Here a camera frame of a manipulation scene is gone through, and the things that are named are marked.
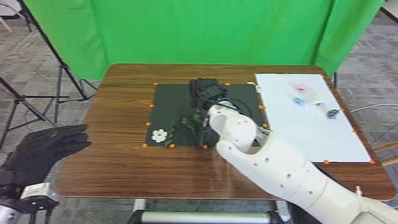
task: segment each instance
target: pink object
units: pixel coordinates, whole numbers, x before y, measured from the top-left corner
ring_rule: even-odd
[[[307,91],[307,86],[305,85],[296,85],[296,91],[303,93]]]

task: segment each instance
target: black mat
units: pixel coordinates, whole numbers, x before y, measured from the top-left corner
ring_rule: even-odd
[[[252,116],[254,122],[262,126],[264,119],[262,112],[259,110],[255,87],[248,84],[227,86],[227,98],[236,99],[245,103],[250,111],[241,103],[232,101],[245,115]],[[200,139],[200,144],[213,147],[218,141],[218,135],[213,130],[202,129],[202,122],[197,120],[197,110],[190,107],[188,85],[159,84],[154,91],[152,105],[154,108],[151,111],[151,126],[145,133],[145,144],[149,146],[166,146],[168,144],[174,144],[175,146],[198,146]],[[168,138],[165,141],[156,143],[151,137],[152,131],[159,129],[166,132]]]

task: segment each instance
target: green screen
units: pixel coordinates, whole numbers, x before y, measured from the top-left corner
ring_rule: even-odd
[[[316,65],[328,75],[381,0],[26,0],[76,76],[115,63]]]

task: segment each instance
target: wooden table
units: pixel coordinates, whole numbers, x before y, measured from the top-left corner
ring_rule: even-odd
[[[72,155],[58,176],[63,197],[275,199],[222,160],[213,149],[145,147],[145,122],[154,83],[184,84],[213,77],[241,84],[255,81],[254,73],[323,74],[312,66],[138,65],[110,67],[85,123],[92,146]],[[364,195],[378,200],[394,197],[394,187],[364,134],[332,89],[369,156],[369,163],[319,164],[350,190],[360,186]]]

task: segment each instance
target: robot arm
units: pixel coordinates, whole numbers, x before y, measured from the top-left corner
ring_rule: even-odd
[[[259,188],[300,206],[326,224],[394,224],[398,212],[353,193],[325,176],[277,133],[257,127],[225,98],[213,79],[190,82],[191,106],[207,111],[209,126],[220,136],[216,151]]]

